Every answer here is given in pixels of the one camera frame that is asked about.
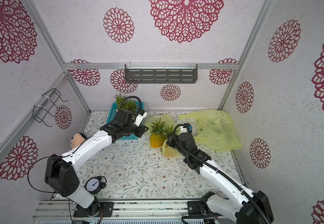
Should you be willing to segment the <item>yellow plastic bag top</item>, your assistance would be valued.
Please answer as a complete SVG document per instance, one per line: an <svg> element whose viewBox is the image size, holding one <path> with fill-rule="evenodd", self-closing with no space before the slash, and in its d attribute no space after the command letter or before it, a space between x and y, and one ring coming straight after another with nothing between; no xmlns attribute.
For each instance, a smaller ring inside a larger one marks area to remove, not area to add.
<svg viewBox="0 0 324 224"><path fill-rule="evenodd" d="M176 149L167 145L167 139L173 134L177 125L169 114L153 115L144 125L149 128L147 142L150 149L159 150L168 159L182 156Z"/></svg>

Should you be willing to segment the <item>yellow plastic bag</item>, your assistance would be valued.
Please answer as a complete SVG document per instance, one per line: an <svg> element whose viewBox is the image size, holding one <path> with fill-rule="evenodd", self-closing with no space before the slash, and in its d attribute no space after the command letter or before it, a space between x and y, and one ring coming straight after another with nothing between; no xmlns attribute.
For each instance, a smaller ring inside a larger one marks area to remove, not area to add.
<svg viewBox="0 0 324 224"><path fill-rule="evenodd" d="M168 159L182 156L176 149L167 145L167 139L173 134L177 125L169 114L153 115L144 125L149 128L147 142L150 149L159 150Z"/></svg>
<svg viewBox="0 0 324 224"><path fill-rule="evenodd" d="M195 142L204 144L213 151L227 152L242 148L233 120L224 111L206 109L182 114L178 118L192 120L197 128L197 135L194 136Z"/></svg>

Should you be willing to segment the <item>pineapple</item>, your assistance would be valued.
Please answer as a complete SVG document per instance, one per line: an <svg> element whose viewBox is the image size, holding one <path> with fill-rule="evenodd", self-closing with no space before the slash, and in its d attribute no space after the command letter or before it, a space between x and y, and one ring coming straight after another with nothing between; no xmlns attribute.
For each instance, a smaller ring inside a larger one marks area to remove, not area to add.
<svg viewBox="0 0 324 224"><path fill-rule="evenodd" d="M174 142L172 143L172 146L169 146L169 137L173 135L174 132L174 126L165 126L163 128L163 146L162 146L162 150L174 150L173 146L174 146Z"/></svg>
<svg viewBox="0 0 324 224"><path fill-rule="evenodd" d="M121 94L115 96L117 109L126 109L133 113L137 112L138 106L136 101L133 99L128 99L124 101L126 97L121 96Z"/></svg>
<svg viewBox="0 0 324 224"><path fill-rule="evenodd" d="M155 120L152 122L151 126L151 135L150 135L150 144L152 148L159 148L163 145L163 128L166 126L166 122Z"/></svg>

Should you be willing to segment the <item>pineapple front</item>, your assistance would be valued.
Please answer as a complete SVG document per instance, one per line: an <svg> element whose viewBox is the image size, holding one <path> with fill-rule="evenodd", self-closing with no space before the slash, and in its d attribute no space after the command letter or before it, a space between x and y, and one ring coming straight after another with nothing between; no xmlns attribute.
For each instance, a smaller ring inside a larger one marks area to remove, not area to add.
<svg viewBox="0 0 324 224"><path fill-rule="evenodd" d="M173 135L174 132L174 126L165 126L163 128L163 146L162 146L162 150L174 150L173 146L174 146L174 142L172 143L172 146L169 146L169 137Z"/></svg>

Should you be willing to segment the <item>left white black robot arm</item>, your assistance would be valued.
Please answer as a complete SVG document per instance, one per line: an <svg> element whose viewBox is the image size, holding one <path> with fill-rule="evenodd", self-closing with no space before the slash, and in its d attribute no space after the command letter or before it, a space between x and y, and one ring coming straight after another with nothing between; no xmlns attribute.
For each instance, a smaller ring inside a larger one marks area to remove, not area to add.
<svg viewBox="0 0 324 224"><path fill-rule="evenodd" d="M142 124L146 116L147 112L144 110L132 113L120 109L114 120L102 126L80 146L61 156L56 154L50 156L47 160L45 183L62 197L72 200L83 209L91 209L92 213L96 213L98 199L80 184L76 172L97 152L118 139L128 135L142 137L149 129Z"/></svg>

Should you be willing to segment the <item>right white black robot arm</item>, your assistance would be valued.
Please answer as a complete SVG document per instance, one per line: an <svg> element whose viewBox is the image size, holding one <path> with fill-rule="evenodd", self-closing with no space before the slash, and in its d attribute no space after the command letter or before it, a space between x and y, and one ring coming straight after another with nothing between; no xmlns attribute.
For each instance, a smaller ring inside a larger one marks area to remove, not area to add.
<svg viewBox="0 0 324 224"><path fill-rule="evenodd" d="M197 148L191 133L173 134L167 145L177 150L184 163L196 171L219 190L226 198L208 192L199 200L200 211L196 215L183 216L186 219L215 218L223 216L236 224L271 224L274 221L268 197L262 192L254 192L237 182L224 172L211 157Z"/></svg>

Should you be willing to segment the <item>pineapple back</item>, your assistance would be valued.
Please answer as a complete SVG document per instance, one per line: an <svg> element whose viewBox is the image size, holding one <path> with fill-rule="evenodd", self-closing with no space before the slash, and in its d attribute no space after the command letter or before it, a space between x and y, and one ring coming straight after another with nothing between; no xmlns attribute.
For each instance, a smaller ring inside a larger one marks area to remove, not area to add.
<svg viewBox="0 0 324 224"><path fill-rule="evenodd" d="M126 97L121 96L121 94L115 96L117 109L126 109L133 113L137 112L138 106L136 101L133 99L128 99L124 101Z"/></svg>

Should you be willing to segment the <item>yellow plastic bag bottom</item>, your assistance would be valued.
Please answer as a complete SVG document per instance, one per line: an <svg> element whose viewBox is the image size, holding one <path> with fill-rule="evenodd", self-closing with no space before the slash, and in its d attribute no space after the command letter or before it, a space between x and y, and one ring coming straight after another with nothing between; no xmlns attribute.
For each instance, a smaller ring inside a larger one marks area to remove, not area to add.
<svg viewBox="0 0 324 224"><path fill-rule="evenodd" d="M197 135L194 136L195 142L204 144L213 151L227 152L242 148L233 120L224 111L206 109L182 114L178 118L192 120L197 128Z"/></svg>

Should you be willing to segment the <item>teal plastic basket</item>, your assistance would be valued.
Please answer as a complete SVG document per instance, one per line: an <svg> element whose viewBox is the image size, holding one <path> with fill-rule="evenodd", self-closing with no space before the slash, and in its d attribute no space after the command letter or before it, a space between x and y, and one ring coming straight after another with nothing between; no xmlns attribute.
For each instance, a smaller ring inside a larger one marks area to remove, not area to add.
<svg viewBox="0 0 324 224"><path fill-rule="evenodd" d="M110 113L107 118L107 123L110 123L115 118L115 115L117 114L117 109L118 109L118 106L117 106L116 102L114 102L111 106ZM131 140L137 140L137 139L138 139L138 137L136 137L135 135L130 135L130 136L123 136L122 138L119 139L119 141L121 141L121 140L131 141Z"/></svg>

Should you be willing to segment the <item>plush doll toy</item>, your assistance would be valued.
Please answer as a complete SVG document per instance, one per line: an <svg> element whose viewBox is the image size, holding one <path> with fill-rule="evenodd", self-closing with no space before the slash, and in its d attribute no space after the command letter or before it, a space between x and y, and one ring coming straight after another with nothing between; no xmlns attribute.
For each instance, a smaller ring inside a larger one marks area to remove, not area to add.
<svg viewBox="0 0 324 224"><path fill-rule="evenodd" d="M87 137L83 133L76 133L70 140L71 149L75 149L87 140Z"/></svg>

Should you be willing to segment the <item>black alarm clock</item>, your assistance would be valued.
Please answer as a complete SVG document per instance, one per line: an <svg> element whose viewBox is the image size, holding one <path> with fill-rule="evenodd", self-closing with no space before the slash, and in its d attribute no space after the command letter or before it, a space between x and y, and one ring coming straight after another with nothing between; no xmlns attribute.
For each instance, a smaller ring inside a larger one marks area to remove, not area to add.
<svg viewBox="0 0 324 224"><path fill-rule="evenodd" d="M86 184L85 189L92 195L98 194L107 185L107 179L104 176L96 176L90 178Z"/></svg>

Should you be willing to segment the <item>grey wall shelf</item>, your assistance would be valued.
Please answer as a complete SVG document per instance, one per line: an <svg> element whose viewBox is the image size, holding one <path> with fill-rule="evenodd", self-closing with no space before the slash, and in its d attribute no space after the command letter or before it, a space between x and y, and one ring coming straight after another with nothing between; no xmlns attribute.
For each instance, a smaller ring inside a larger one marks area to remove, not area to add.
<svg viewBox="0 0 324 224"><path fill-rule="evenodd" d="M198 79L196 64L179 65L125 65L128 84L194 84Z"/></svg>

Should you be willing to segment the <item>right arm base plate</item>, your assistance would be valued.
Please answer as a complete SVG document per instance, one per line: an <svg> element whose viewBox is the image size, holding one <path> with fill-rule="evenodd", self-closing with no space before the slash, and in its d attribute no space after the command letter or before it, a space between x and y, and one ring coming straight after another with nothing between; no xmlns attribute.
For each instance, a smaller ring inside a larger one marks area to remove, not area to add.
<svg viewBox="0 0 324 224"><path fill-rule="evenodd" d="M213 214L204 201L188 201L187 209L189 216L207 216Z"/></svg>

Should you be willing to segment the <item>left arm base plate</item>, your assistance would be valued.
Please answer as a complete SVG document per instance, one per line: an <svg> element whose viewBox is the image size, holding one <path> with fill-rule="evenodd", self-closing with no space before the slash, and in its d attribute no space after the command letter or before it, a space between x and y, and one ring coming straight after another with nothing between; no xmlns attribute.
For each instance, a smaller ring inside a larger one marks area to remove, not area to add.
<svg viewBox="0 0 324 224"><path fill-rule="evenodd" d="M114 202L94 202L88 208L76 206L73 217L111 217L114 207Z"/></svg>

